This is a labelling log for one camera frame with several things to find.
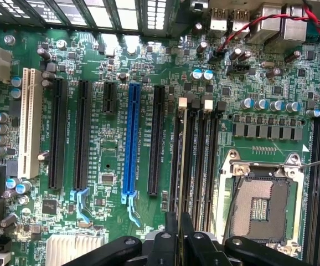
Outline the CPU socket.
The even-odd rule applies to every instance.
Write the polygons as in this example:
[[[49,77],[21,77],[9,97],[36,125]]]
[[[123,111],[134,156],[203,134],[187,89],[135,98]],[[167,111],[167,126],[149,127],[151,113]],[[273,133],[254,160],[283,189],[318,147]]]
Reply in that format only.
[[[237,182],[235,177],[244,178],[235,201],[230,237],[246,237],[291,257],[299,257],[304,196],[301,166],[301,158],[295,152],[284,162],[255,162],[241,159],[235,149],[229,150],[222,167],[224,230],[233,183]]]

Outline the silver finned heatsink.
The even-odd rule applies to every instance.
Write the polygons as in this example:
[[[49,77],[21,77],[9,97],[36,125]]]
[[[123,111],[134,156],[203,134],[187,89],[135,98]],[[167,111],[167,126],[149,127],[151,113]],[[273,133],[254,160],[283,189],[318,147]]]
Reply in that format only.
[[[104,237],[51,235],[46,242],[46,266],[62,266],[104,245]]]

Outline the green motherboard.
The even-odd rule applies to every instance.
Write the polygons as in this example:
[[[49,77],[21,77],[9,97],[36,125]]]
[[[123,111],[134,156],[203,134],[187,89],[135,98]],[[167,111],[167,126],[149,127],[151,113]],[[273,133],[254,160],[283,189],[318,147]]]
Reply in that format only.
[[[169,210],[174,113],[178,98],[201,102],[198,117],[198,172],[200,187],[194,230],[218,241],[215,232],[217,177],[215,179],[210,231],[205,231],[204,205],[209,119],[205,100],[226,102],[221,120],[223,163],[235,149],[243,160],[284,162],[299,154],[302,165],[310,158],[310,123],[320,120],[320,37],[308,33],[301,45],[284,53],[270,53],[263,45],[232,40],[221,51],[224,38],[206,34],[185,35],[178,40],[148,40],[135,35],[94,34],[58,29],[1,28],[0,48],[12,55],[11,80],[0,81],[0,266],[46,266],[46,242],[53,235],[104,237],[104,245],[122,236],[145,241],[152,232],[165,230]],[[24,68],[42,74],[43,112],[39,175],[18,177],[19,126]],[[60,190],[49,180],[49,149],[53,82],[64,79],[68,87],[64,176]],[[73,189],[76,107],[79,80],[92,84],[89,151],[89,195],[83,214],[76,215]],[[113,115],[102,112],[106,81],[117,86]],[[128,87],[141,87],[136,163],[137,196],[133,216],[121,203]],[[165,86],[163,143],[158,194],[149,196],[148,172],[151,150],[153,94]],[[185,143],[182,213],[187,212],[188,138]]]

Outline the long black expansion slot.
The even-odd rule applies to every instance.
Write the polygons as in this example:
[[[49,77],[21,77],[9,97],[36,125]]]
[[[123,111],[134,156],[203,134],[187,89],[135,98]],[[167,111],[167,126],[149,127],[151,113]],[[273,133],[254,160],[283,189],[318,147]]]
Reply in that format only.
[[[53,82],[50,121],[48,186],[52,190],[60,190],[63,185],[67,107],[67,82],[56,78]]]
[[[153,114],[151,132],[151,150],[149,155],[148,188],[149,196],[158,194],[160,163],[163,143],[163,123],[165,107],[165,86],[156,85],[153,94]]]

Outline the black expansion slot blue latch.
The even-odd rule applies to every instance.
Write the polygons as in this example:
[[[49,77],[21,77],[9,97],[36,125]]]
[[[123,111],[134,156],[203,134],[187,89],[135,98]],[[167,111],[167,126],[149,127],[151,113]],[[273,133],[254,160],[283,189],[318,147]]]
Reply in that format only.
[[[92,84],[79,80],[76,107],[75,151],[73,189],[70,198],[76,201],[76,215],[84,224],[90,225],[90,219],[83,214],[89,195],[89,151],[91,130]]]

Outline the short black expansion slot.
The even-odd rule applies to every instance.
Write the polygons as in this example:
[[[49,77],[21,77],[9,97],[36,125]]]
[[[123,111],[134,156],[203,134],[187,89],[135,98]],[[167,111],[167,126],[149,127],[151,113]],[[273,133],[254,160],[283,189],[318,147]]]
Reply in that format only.
[[[114,82],[106,81],[103,90],[102,112],[113,115],[117,107],[117,86]]]

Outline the white expansion slot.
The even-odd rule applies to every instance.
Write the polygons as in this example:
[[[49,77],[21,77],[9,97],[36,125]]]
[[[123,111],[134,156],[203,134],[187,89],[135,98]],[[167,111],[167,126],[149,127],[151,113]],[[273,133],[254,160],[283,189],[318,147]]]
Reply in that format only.
[[[40,139],[43,112],[42,74],[37,69],[23,69],[19,126],[18,177],[39,175]]]

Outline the small metal USB port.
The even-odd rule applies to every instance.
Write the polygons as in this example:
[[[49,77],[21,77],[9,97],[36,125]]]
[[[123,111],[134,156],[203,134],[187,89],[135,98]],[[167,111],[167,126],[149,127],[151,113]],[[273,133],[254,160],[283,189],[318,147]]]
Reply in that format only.
[[[233,32],[238,32],[250,21],[250,11],[243,9],[233,10]]]
[[[211,9],[210,29],[216,31],[226,31],[228,24],[228,10],[221,8]]]

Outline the large metal port block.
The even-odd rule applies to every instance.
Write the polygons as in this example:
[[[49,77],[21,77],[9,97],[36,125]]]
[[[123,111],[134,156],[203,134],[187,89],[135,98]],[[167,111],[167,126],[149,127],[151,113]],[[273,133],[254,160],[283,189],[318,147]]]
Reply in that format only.
[[[272,14],[286,14],[293,17],[307,18],[302,5],[272,6]],[[264,50],[270,53],[284,53],[306,41],[307,22],[294,21],[288,18],[271,18],[273,33],[264,43]]]
[[[263,3],[252,15],[252,19],[281,14],[281,11],[282,7],[278,4]],[[280,31],[280,25],[280,18],[268,18],[259,21],[257,24],[250,26],[250,32],[246,36],[246,42],[249,44],[264,44],[265,41]]]

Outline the open grey PC case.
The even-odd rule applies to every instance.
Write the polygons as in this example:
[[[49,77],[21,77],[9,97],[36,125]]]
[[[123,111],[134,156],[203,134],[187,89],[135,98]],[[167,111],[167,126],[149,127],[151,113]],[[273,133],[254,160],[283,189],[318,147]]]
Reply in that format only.
[[[210,27],[211,9],[252,15],[263,4],[302,5],[320,36],[320,0],[0,0],[0,28],[61,28],[101,33],[176,37],[196,23]]]

